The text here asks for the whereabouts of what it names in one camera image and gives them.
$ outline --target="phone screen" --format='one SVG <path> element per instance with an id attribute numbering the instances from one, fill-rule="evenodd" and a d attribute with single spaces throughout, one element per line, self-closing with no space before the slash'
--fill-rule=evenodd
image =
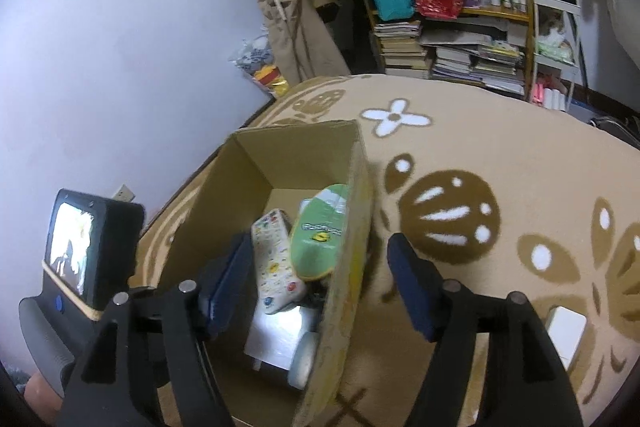
<path id="1" fill-rule="evenodd" d="M 93 222 L 93 214 L 62 203 L 53 225 L 49 266 L 78 296 L 84 293 L 87 250 L 91 243 Z"/>

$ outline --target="power outlet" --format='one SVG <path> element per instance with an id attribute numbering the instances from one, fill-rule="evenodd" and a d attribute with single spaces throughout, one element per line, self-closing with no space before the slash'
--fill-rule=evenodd
<path id="1" fill-rule="evenodd" d="M 131 192 L 131 189 L 127 187 L 127 185 L 122 184 L 122 186 L 118 189 L 118 191 L 113 195 L 113 198 L 111 199 L 130 203 L 135 197 L 136 195 Z"/>

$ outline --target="white flower pattern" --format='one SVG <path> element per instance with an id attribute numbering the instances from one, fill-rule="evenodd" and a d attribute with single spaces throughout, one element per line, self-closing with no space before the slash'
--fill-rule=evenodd
<path id="1" fill-rule="evenodd" d="M 365 109 L 360 116 L 366 120 L 379 121 L 373 134 L 378 138 L 385 138 L 395 133 L 401 125 L 421 126 L 431 125 L 431 118 L 423 114 L 404 112 L 409 101 L 396 98 L 391 101 L 389 109 Z"/>

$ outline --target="blue gripper pad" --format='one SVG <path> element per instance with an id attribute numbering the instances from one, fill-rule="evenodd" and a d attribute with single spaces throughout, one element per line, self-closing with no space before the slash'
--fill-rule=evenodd
<path id="1" fill-rule="evenodd" d="M 415 254 L 403 233 L 389 238 L 386 259 L 414 330 L 428 342 L 436 342 L 449 319 L 442 300 L 442 276 L 433 263 Z"/>
<path id="2" fill-rule="evenodd" d="M 253 262 L 251 235 L 243 233 L 234 237 L 227 256 L 212 259 L 201 272 L 198 309 L 212 339 L 228 328 Z"/>

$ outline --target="white wall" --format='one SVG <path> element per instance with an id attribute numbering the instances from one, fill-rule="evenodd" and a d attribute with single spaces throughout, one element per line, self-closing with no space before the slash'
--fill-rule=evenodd
<path id="1" fill-rule="evenodd" d="M 616 40 L 606 0 L 580 2 L 580 31 L 589 88 L 640 111 L 640 70 Z"/>
<path id="2" fill-rule="evenodd" d="M 33 362 L 17 305 L 41 289 L 59 188 L 126 182 L 148 216 L 266 102 L 227 62 L 255 0 L 0 0 L 0 358 Z"/>

